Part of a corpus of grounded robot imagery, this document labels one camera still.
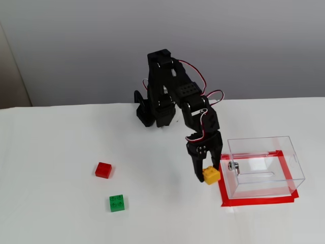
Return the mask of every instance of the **lego brick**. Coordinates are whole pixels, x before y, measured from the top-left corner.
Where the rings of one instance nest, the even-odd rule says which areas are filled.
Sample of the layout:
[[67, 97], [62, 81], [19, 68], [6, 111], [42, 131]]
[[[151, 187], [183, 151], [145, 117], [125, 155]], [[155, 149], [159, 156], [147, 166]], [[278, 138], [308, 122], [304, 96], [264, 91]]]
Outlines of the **lego brick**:
[[124, 210], [124, 199], [123, 195], [111, 196], [110, 197], [111, 212], [117, 212]]
[[203, 169], [202, 173], [203, 173], [204, 181], [208, 185], [211, 185], [211, 184], [217, 182], [221, 178], [220, 172], [212, 166], [209, 166], [208, 168]]
[[105, 164], [105, 163], [99, 163], [97, 166], [95, 175], [97, 177], [108, 179], [108, 176], [110, 175], [111, 170], [112, 170], [112, 165]]

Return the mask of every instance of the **metal bolt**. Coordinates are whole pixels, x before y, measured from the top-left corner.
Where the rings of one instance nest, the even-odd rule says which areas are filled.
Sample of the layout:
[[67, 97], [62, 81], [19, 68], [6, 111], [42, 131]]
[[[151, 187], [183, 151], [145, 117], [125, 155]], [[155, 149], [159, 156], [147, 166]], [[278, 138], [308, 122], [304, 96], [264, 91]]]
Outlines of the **metal bolt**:
[[236, 162], [229, 162], [228, 163], [228, 169], [229, 170], [234, 170], [234, 169], [238, 169], [239, 170], [239, 164], [238, 163], [236, 163]]

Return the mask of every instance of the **green lego brick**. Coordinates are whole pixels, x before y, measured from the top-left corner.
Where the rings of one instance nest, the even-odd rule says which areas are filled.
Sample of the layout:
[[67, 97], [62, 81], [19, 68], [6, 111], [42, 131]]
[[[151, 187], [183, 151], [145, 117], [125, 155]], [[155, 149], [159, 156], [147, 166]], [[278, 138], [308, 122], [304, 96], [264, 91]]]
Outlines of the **green lego brick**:
[[124, 210], [123, 195], [111, 196], [110, 205], [111, 205], [111, 212]]

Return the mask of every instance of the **cable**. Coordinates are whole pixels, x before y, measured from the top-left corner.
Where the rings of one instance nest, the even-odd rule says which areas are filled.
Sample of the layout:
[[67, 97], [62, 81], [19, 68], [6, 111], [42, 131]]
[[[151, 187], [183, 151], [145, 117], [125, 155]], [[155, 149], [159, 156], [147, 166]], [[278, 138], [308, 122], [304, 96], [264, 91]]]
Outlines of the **cable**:
[[198, 141], [203, 140], [203, 138], [205, 137], [205, 131], [204, 131], [204, 129], [203, 129], [203, 123], [202, 123], [202, 117], [203, 117], [203, 115], [205, 115], [205, 114], [208, 112], [208, 109], [207, 109], [207, 108], [204, 108], [204, 109], [202, 109], [202, 110], [206, 110], [204, 113], [202, 113], [202, 115], [201, 115], [201, 117], [200, 117], [200, 124], [201, 124], [201, 127], [202, 127], [202, 137], [200, 137], [200, 138], [198, 138], [198, 139], [191, 140], [191, 139], [189, 139], [188, 136], [186, 136], [185, 139], [186, 139], [187, 141], [190, 141], [190, 142], [198, 142]]
[[211, 95], [215, 94], [215, 93], [222, 93], [222, 97], [221, 97], [220, 100], [216, 101], [215, 103], [210, 104], [211, 106], [218, 103], [218, 102], [221, 102], [223, 100], [223, 98], [224, 98], [224, 92], [222, 90], [214, 90], [214, 91], [210, 92], [209, 94], [207, 94], [207, 98], [210, 97]]
[[147, 78], [144, 78], [143, 80], [142, 80], [142, 84], [143, 84], [143, 86], [144, 86], [144, 88], [146, 89], [146, 90], [148, 90], [148, 88], [146, 87], [146, 85], [144, 84], [144, 81], [145, 80], [148, 80]]
[[184, 61], [184, 60], [178, 60], [179, 62], [183, 63], [183, 64], [186, 64], [188, 66], [190, 66], [192, 69], [194, 69], [198, 74], [199, 76], [201, 77], [203, 83], [204, 83], [204, 87], [203, 87], [203, 91], [201, 93], [201, 95], [204, 95], [205, 94], [205, 89], [207, 88], [207, 82], [205, 81], [203, 75], [199, 72], [199, 70], [197, 68], [195, 68], [193, 65], [191, 65], [190, 63]]

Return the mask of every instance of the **red lego brick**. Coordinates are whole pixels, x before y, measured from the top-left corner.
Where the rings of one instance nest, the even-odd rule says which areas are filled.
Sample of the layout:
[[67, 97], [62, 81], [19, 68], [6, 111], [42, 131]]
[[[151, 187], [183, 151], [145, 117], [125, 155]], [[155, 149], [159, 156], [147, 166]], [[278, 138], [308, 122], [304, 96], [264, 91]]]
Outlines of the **red lego brick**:
[[97, 177], [108, 179], [108, 176], [110, 175], [112, 170], [112, 165], [105, 164], [105, 163], [99, 163], [95, 172], [95, 175]]

